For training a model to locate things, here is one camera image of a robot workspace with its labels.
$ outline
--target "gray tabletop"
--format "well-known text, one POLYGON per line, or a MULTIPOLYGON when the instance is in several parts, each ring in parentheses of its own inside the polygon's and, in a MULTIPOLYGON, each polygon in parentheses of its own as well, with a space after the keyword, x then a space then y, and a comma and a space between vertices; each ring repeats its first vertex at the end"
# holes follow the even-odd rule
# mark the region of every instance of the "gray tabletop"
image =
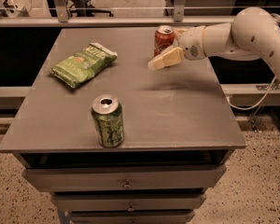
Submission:
POLYGON ((245 140, 208 59, 147 69, 156 28, 63 29, 0 145, 1 152, 236 149, 245 140), (54 64, 98 42, 118 59, 71 91, 54 64), (90 114, 104 93, 123 106, 125 140, 103 148, 90 114))

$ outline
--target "drawer knob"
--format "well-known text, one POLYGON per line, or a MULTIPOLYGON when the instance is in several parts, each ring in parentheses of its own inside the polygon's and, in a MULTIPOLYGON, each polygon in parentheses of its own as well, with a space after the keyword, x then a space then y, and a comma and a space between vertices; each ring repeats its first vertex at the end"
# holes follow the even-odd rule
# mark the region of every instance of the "drawer knob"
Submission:
POLYGON ((125 184, 123 184, 122 186, 124 189, 131 189, 132 188, 132 185, 130 184, 130 180, 129 179, 126 179, 125 180, 125 184))
POLYGON ((130 203, 130 206, 129 206, 129 208, 128 208, 128 212, 133 212, 133 211, 134 211, 133 205, 130 203))

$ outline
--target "speckled floor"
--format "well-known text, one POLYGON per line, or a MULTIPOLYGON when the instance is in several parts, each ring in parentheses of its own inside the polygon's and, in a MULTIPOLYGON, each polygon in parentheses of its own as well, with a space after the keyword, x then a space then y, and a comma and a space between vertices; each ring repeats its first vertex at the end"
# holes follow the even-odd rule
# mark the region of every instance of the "speckled floor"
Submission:
MULTIPOLYGON (((280 129, 269 114, 258 118, 259 133, 245 117, 237 120, 247 147, 232 154, 189 224, 280 223, 280 129)), ((49 195, 28 184, 22 169, 12 155, 0 154, 0 224, 58 224, 49 195)))

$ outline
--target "drawer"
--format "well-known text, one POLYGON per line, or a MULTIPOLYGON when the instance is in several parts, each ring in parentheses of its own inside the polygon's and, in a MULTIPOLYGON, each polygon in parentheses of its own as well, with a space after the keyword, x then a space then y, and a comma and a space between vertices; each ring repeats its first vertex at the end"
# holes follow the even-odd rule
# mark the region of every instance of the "drawer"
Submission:
POLYGON ((224 165, 104 167, 24 170, 23 177, 39 191, 211 188, 224 165))
POLYGON ((128 194, 128 195, 66 195, 52 196, 51 201, 62 211, 126 211, 197 209, 205 194, 128 194))
POLYGON ((194 217, 193 211, 152 211, 133 213, 71 213, 76 224, 185 224, 194 217))

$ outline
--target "snack bag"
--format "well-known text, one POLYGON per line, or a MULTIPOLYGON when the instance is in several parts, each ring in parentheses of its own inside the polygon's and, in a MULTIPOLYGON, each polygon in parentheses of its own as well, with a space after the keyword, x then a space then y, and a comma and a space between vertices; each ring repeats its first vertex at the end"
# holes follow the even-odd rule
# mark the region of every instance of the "snack bag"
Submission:
POLYGON ((86 49, 55 64, 49 72, 75 89, 85 81, 95 77, 117 57, 116 52, 99 43, 91 43, 86 49))

